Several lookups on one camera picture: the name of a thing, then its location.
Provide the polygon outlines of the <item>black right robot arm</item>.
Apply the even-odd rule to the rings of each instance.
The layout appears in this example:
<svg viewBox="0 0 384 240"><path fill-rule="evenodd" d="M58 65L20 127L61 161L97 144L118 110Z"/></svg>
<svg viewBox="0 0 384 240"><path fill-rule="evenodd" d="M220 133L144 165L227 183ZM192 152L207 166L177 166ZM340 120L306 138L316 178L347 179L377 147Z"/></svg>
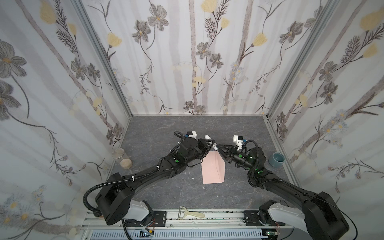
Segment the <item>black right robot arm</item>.
<svg viewBox="0 0 384 240"><path fill-rule="evenodd" d="M285 223L307 232L314 240L339 240L349 231L350 217L329 194L307 191L266 169L266 157L260 147L239 150L238 146L217 145L217 149L224 161L234 162L236 167L247 171L250 186L272 192L293 205L289 208L276 201L266 202L259 208L260 224Z"/></svg>

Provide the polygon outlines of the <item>pink paper envelope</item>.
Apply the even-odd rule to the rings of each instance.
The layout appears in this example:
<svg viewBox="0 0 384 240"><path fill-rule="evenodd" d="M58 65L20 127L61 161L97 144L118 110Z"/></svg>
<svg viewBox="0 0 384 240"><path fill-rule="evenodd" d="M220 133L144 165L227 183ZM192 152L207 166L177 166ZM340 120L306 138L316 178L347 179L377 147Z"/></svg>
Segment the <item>pink paper envelope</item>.
<svg viewBox="0 0 384 240"><path fill-rule="evenodd" d="M203 184L220 184L225 181L225 161L218 152L209 152L202 162Z"/></svg>

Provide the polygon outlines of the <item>white glue stick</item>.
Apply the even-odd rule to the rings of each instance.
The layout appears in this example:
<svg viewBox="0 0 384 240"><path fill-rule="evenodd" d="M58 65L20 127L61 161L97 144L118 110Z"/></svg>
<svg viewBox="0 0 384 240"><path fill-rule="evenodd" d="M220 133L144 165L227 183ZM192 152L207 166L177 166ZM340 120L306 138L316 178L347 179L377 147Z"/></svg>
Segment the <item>white glue stick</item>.
<svg viewBox="0 0 384 240"><path fill-rule="evenodd" d="M211 147L212 151L217 151L218 150L216 141L213 140L209 135L205 135L204 139L209 144L209 146Z"/></svg>

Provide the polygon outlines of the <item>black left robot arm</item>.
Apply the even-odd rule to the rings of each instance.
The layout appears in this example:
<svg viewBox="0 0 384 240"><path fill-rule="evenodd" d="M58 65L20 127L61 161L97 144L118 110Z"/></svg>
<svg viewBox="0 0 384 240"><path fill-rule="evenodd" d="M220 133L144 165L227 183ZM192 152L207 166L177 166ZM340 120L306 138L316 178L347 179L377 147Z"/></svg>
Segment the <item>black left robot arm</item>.
<svg viewBox="0 0 384 240"><path fill-rule="evenodd" d="M106 182L91 187L84 193L83 204L89 211L102 216L108 226L116 224L129 212L135 193L157 181L173 178L187 167L192 168L194 165L190 162L202 161L214 144L211 139L185 138L155 166L132 175L116 173Z"/></svg>

